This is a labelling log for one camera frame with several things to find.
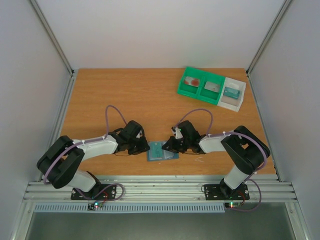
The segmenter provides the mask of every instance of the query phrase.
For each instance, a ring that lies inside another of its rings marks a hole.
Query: white wall
[[[0,239],[7,240],[28,181],[39,177],[69,77],[29,1],[0,6]]]
[[[283,0],[38,0],[74,69],[247,68]]]
[[[294,0],[252,73],[267,135],[320,239],[320,1]]]

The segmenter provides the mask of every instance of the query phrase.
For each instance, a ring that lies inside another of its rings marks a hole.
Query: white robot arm
[[[149,149],[143,127],[131,120],[124,128],[109,132],[107,136],[86,140],[61,136],[41,157],[37,168],[44,174],[44,180],[48,179],[56,189],[68,185],[92,192],[90,195],[94,196],[101,184],[91,173],[78,170],[82,161],[125,150],[129,155],[137,155]]]
[[[244,126],[217,135],[200,135],[191,122],[186,120],[173,127],[172,132],[174,136],[163,145],[163,150],[185,153],[190,149],[196,154],[229,154],[234,167],[219,185],[220,193],[226,199],[230,198],[245,180],[261,169],[270,156],[268,147]]]

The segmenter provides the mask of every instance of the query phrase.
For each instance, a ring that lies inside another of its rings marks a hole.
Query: wooden surface
[[[171,127],[196,108],[206,108],[214,116],[210,133],[246,126],[263,142],[267,142],[245,70],[242,68],[204,69],[212,73],[246,82],[244,101],[239,112],[177,94],[182,68],[156,69],[80,69],[67,110],[61,134],[71,139],[88,139],[106,133],[105,107],[115,105],[125,119],[140,123],[148,141],[166,141]],[[113,109],[109,111],[110,130],[124,126]],[[190,114],[200,134],[210,123],[207,112]],[[223,175],[234,163],[226,152],[203,155],[179,154],[179,159],[147,162],[146,153],[135,156],[102,155],[81,163],[80,169],[95,175]],[[274,174],[271,157],[260,171]]]

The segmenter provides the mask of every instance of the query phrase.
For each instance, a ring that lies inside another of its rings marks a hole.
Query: purple cable
[[[115,199],[107,199],[107,200],[105,200],[106,202],[107,202],[107,201],[108,201],[108,202],[112,202],[112,201],[117,201],[117,200],[121,199],[121,198],[124,196],[124,194],[125,194],[125,187],[124,187],[121,183],[113,183],[113,184],[110,184],[110,185],[104,187],[104,188],[103,188],[97,195],[95,195],[93,198],[90,198],[90,197],[85,196],[85,195],[83,194],[83,192],[82,192],[80,189],[78,189],[78,188],[75,188],[75,190],[77,190],[78,193],[79,193],[84,199],[86,199],[86,200],[94,200],[97,196],[99,196],[101,193],[103,193],[107,188],[110,188],[110,187],[113,187],[113,186],[119,186],[119,187],[122,189],[122,193],[120,194],[120,196],[116,197]]]
[[[53,163],[50,165],[50,167],[48,168],[48,170],[45,172],[45,175],[43,177],[43,183],[45,185],[50,184],[50,182],[47,182],[47,178],[49,173],[51,172],[51,170],[54,168],[54,166],[57,164],[57,162],[67,153],[69,152],[71,149],[73,149],[74,147],[78,146],[82,144],[82,142],[77,142],[76,144],[73,144],[71,146],[69,146],[68,148],[66,148],[54,161]]]
[[[208,127],[208,130],[206,131],[206,135],[208,136],[208,135],[209,135],[209,131],[210,131],[210,129],[211,129],[211,126],[212,126],[212,124],[213,124],[213,122],[214,122],[214,116],[213,116],[212,112],[210,112],[208,109],[205,109],[205,108],[197,108],[197,109],[193,109],[193,110],[189,111],[186,115],[184,115],[184,116],[180,119],[180,121],[178,121],[178,123],[177,123],[174,127],[176,128],[176,127],[178,126],[178,124],[181,123],[183,119],[185,119],[186,116],[188,116],[189,114],[191,114],[191,113],[193,113],[193,112],[195,112],[195,111],[205,111],[205,112],[208,112],[208,113],[210,114],[210,116],[211,116],[211,121],[210,121],[210,125],[209,125],[209,127]]]
[[[120,114],[120,117],[121,117],[122,120],[124,121],[124,124],[127,125],[127,122],[126,122],[126,120],[125,120],[125,117],[122,115],[122,113],[120,112],[120,110],[119,110],[118,108],[116,108],[115,106],[113,106],[113,105],[108,105],[108,106],[106,106],[106,108],[105,108],[105,123],[106,123],[106,134],[105,134],[105,136],[108,136],[108,134],[109,134],[108,108],[113,108],[113,109],[115,109],[115,110]]]
[[[106,106],[105,108],[105,123],[106,123],[106,134],[105,134],[105,138],[108,136],[109,134],[109,122],[108,122],[108,108],[114,108],[121,116],[122,120],[124,121],[125,124],[127,124],[124,116],[122,115],[122,113],[120,112],[120,110],[118,108],[116,108],[115,106],[113,105],[108,105]],[[84,144],[84,143],[94,143],[94,142],[98,142],[98,141],[101,141],[103,140],[104,138],[103,137],[97,137],[97,138],[93,138],[93,139],[88,139],[88,140],[83,140],[83,141],[80,141],[80,142],[77,142],[71,146],[69,146],[68,148],[66,148],[54,161],[53,163],[50,165],[50,167],[48,168],[48,170],[45,172],[45,175],[43,177],[43,183],[45,185],[48,185],[50,184],[50,182],[47,182],[47,178],[51,172],[51,170],[54,168],[54,166],[57,164],[57,162],[67,153],[69,152],[71,149],[75,148],[76,146],[79,146],[81,144]]]
[[[258,202],[258,204],[254,208],[251,208],[251,209],[238,209],[238,208],[231,208],[231,207],[228,207],[227,209],[234,210],[234,211],[237,211],[237,212],[248,213],[248,212],[253,212],[253,211],[257,210],[257,208],[261,205],[262,193],[261,193],[261,189],[260,189],[259,185],[256,183],[256,181],[254,181],[252,179],[248,179],[248,181],[253,182],[256,185],[256,187],[258,188],[258,191],[259,191],[259,202]]]

